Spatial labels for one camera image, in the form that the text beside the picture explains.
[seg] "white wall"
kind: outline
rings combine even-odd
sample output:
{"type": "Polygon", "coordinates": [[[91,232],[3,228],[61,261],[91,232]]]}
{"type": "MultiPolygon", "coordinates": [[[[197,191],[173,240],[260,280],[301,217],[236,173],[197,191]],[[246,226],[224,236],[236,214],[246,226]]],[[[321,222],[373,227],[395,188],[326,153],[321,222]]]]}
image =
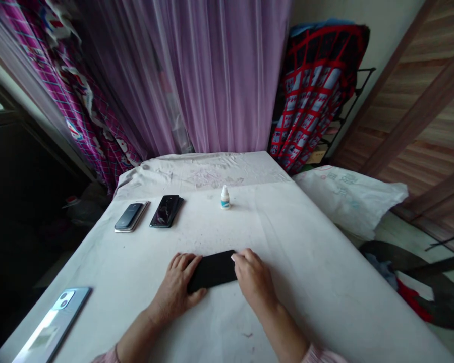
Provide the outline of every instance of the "white wall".
{"type": "Polygon", "coordinates": [[[16,100],[37,123],[44,129],[44,131],[54,140],[57,145],[70,157],[70,159],[77,164],[77,166],[91,179],[96,180],[86,167],[82,159],[69,145],[67,140],[60,134],[57,128],[45,117],[30,97],[20,88],[20,86],[10,77],[5,69],[0,65],[0,84],[10,93],[14,100],[16,100]]]}
{"type": "MultiPolygon", "coordinates": [[[[338,18],[365,24],[370,28],[370,42],[360,67],[376,67],[377,70],[368,81],[328,156],[333,153],[345,134],[423,3],[424,0],[294,0],[291,26],[338,18]]],[[[359,84],[364,79],[359,77],[359,84]]],[[[344,106],[344,114],[350,105],[348,102],[344,106]]]]}

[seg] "cartoon print fabric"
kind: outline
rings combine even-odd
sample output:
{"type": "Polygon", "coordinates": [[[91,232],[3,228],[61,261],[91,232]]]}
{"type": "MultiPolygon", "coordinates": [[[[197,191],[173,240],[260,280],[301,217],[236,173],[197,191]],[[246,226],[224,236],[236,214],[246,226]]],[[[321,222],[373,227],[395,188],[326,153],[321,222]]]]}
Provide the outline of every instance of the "cartoon print fabric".
{"type": "Polygon", "coordinates": [[[289,39],[282,86],[286,105],[269,153],[295,174],[355,92],[357,70],[368,45],[366,26],[308,29],[289,39]]]}
{"type": "Polygon", "coordinates": [[[58,0],[7,0],[0,1],[0,10],[86,160],[112,195],[119,176],[141,159],[88,72],[65,7],[58,0]]]}

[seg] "hand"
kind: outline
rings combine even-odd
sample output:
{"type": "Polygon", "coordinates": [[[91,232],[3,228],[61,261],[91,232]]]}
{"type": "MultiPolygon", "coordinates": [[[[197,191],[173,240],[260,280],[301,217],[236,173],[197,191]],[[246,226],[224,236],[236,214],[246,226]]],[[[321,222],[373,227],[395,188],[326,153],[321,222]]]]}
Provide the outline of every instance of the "hand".
{"type": "Polygon", "coordinates": [[[201,259],[202,256],[177,253],[170,261],[165,279],[147,309],[155,324],[162,326],[171,322],[203,299],[207,293],[205,288],[187,294],[187,285],[201,259]]]}
{"type": "Polygon", "coordinates": [[[271,272],[257,254],[245,249],[232,255],[242,294],[259,316],[266,310],[275,309],[278,300],[272,284],[271,272]]]}

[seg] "pink sleeve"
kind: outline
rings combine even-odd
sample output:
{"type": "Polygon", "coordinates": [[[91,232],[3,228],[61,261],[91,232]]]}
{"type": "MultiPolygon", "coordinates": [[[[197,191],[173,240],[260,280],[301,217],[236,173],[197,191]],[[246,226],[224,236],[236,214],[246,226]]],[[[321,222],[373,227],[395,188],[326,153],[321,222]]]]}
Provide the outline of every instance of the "pink sleeve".
{"type": "Polygon", "coordinates": [[[320,349],[312,344],[301,363],[347,363],[347,361],[338,354],[320,349]]]}
{"type": "Polygon", "coordinates": [[[92,363],[120,363],[118,355],[116,354],[116,346],[103,355],[97,356],[92,363]]]}

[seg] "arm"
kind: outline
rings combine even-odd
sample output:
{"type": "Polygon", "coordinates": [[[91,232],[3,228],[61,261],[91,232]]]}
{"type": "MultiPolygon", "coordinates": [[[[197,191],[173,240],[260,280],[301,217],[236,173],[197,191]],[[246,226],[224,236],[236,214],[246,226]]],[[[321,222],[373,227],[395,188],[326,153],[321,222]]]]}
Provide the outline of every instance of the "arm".
{"type": "Polygon", "coordinates": [[[116,352],[119,362],[145,362],[165,325],[203,299],[206,289],[187,295],[187,284],[201,259],[202,256],[193,254],[177,253],[173,257],[155,298],[118,342],[116,352]]]}
{"type": "Polygon", "coordinates": [[[232,259],[242,294],[262,324],[279,361],[301,362],[309,342],[278,301],[268,267],[251,249],[233,254],[232,259]]]}

